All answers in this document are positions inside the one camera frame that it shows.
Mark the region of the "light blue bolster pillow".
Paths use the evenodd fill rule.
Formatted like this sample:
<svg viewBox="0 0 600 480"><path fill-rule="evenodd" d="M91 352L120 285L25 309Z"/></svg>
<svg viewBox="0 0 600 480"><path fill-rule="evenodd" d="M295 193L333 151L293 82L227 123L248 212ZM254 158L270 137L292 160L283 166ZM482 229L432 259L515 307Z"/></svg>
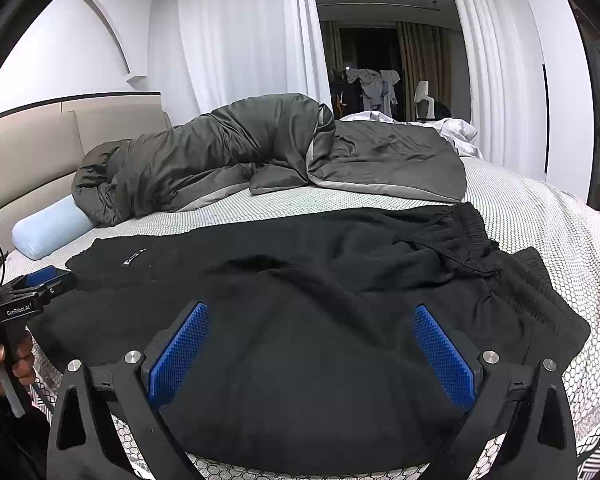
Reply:
<svg viewBox="0 0 600 480"><path fill-rule="evenodd" d="M68 195L19 220L12 228L12 242L20 254L40 260L93 228L94 223Z"/></svg>

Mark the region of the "white chair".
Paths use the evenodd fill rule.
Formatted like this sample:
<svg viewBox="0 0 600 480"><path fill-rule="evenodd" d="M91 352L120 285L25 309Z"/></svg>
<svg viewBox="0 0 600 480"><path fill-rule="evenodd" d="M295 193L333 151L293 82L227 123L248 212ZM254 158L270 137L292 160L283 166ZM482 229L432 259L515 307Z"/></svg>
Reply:
<svg viewBox="0 0 600 480"><path fill-rule="evenodd" d="M436 101L429 95L429 81L420 80L414 93L416 119L420 122L432 122L436 119L434 107Z"/></svg>

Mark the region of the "black pants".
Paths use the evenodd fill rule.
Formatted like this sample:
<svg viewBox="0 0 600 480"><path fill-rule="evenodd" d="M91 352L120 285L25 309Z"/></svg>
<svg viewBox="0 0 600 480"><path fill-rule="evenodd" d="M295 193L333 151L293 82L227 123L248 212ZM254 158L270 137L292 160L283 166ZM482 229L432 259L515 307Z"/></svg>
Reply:
<svg viewBox="0 0 600 480"><path fill-rule="evenodd" d="M163 418L187 452L287 474L427 463L462 418L416 308L509 363L565 368L590 328L533 248L503 252L471 204L351 209L98 240L30 325L54 367L146 348L192 301L209 335Z"/></svg>

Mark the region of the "dark grey duvet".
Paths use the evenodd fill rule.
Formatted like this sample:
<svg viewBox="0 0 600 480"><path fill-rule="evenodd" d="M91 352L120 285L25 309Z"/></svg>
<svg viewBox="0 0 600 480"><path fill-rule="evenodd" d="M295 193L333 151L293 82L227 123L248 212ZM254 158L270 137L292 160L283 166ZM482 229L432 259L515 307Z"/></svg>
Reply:
<svg viewBox="0 0 600 480"><path fill-rule="evenodd" d="M340 120L300 93L255 96L184 125L102 143L72 181L76 206L98 226L194 210L248 190L315 185L454 204L465 166L434 128Z"/></svg>

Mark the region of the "white sheer curtain right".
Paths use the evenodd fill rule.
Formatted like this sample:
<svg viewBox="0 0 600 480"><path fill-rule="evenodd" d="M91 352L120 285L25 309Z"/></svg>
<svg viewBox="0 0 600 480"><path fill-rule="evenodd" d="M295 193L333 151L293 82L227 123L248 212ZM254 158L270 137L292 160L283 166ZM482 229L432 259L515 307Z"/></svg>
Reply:
<svg viewBox="0 0 600 480"><path fill-rule="evenodd" d="M454 0L470 80L471 122L488 162L545 179L544 58L528 0Z"/></svg>

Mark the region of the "beige padded headboard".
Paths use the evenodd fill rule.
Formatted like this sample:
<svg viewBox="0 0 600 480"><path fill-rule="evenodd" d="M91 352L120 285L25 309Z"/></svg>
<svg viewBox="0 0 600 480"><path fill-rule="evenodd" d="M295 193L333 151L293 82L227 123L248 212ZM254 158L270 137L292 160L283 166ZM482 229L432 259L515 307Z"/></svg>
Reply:
<svg viewBox="0 0 600 480"><path fill-rule="evenodd" d="M170 127L158 92L67 96L0 113L0 245L17 221L61 200L84 155L104 142Z"/></svg>

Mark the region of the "clothes pile on rack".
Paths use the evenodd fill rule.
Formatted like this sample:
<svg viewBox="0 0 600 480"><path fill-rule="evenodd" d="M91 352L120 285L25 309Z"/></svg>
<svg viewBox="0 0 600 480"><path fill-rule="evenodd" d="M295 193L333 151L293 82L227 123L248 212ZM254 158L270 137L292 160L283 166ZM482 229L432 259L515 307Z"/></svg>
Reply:
<svg viewBox="0 0 600 480"><path fill-rule="evenodd" d="M346 69L350 84L360 83L362 89L363 110L376 110L392 117L393 109L398 104L394 86L401 80L396 70L368 70L367 68Z"/></svg>

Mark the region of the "white crumpled sheet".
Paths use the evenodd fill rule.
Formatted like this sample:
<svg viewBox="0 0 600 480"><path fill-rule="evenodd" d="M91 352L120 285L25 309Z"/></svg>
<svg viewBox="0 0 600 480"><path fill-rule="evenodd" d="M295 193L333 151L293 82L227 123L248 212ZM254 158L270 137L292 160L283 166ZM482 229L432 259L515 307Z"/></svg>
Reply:
<svg viewBox="0 0 600 480"><path fill-rule="evenodd" d="M442 118L432 122L398 122L397 120L378 112L378 110L366 110L344 116L344 122L383 122L391 125L404 125L434 129L438 135L447 140L460 157L475 157L484 159L483 154L475 144L478 130L469 122L460 118Z"/></svg>

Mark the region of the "brown curtain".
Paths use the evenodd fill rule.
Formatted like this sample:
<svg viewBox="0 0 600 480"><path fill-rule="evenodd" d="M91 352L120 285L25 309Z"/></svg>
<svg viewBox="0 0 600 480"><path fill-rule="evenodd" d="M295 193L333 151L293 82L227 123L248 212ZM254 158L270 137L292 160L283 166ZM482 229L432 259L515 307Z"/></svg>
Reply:
<svg viewBox="0 0 600 480"><path fill-rule="evenodd" d="M451 47L442 27L397 22L404 70L405 107L408 120L415 120L414 95L421 80L429 81L429 94L444 105L451 104Z"/></svg>

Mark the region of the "white honeycomb mattress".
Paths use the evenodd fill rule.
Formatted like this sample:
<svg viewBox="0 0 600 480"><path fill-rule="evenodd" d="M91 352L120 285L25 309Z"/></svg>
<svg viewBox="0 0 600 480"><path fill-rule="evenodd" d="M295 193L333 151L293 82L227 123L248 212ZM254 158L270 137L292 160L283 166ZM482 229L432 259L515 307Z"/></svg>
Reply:
<svg viewBox="0 0 600 480"><path fill-rule="evenodd" d="M600 212L544 182L518 176L476 158L466 157L463 162L467 177L465 198L482 215L492 240L506 252L535 247L554 289L591 326L583 350L562 377L582 460L578 476L592 479L600 471ZM49 264L62 266L99 238L173 235L222 223L348 208L398 210L414 205L411 200L390 196L314 186L259 196L242 191L194 211L152 214L114 228L91 230L38 261L11 250L6 259L6 275L14 278Z"/></svg>

